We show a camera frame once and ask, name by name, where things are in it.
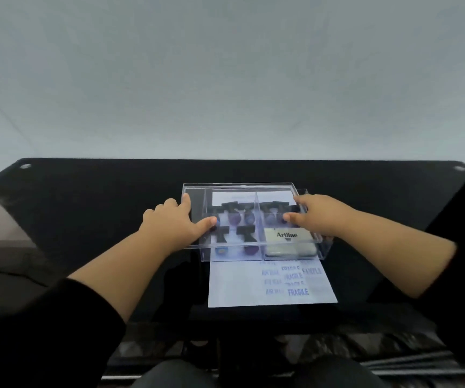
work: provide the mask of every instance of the leg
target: leg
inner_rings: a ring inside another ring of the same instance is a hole
[[[164,361],[132,384],[131,388],[216,388],[213,378],[181,359]]]
[[[383,381],[352,359],[327,355],[295,372],[292,388],[384,388]]]

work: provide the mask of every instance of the person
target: person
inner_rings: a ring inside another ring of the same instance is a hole
[[[284,219],[342,238],[365,256],[438,325],[438,334],[465,361],[465,244],[364,213],[325,195],[296,196],[306,214]],[[137,232],[81,267],[23,310],[0,318],[0,385],[94,387],[118,346],[141,295],[160,264],[216,224],[189,219],[190,197],[148,209]],[[331,362],[300,386],[381,386],[361,366]],[[137,386],[210,386],[183,361],[161,363]]]

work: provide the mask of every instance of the clear plastic box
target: clear plastic box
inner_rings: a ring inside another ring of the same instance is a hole
[[[188,249],[202,261],[324,259],[332,240],[283,220],[285,212],[305,213],[294,195],[307,193],[291,182],[185,183],[191,221],[216,216],[218,223]]]

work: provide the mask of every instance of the person's left hand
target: person's left hand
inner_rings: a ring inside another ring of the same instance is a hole
[[[190,196],[185,193],[180,205],[168,199],[155,210],[147,209],[142,215],[138,234],[155,241],[166,254],[180,250],[203,235],[216,224],[216,217],[204,218],[198,223],[190,220]]]

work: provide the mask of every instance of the sheet of paper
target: sheet of paper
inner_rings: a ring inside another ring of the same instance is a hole
[[[211,261],[208,307],[336,303],[318,258]]]
[[[294,195],[290,190],[274,190],[261,192],[213,192],[213,205],[222,205],[237,201],[238,203],[254,202],[254,195],[258,194],[260,203],[269,201],[287,201],[290,205],[295,205]]]

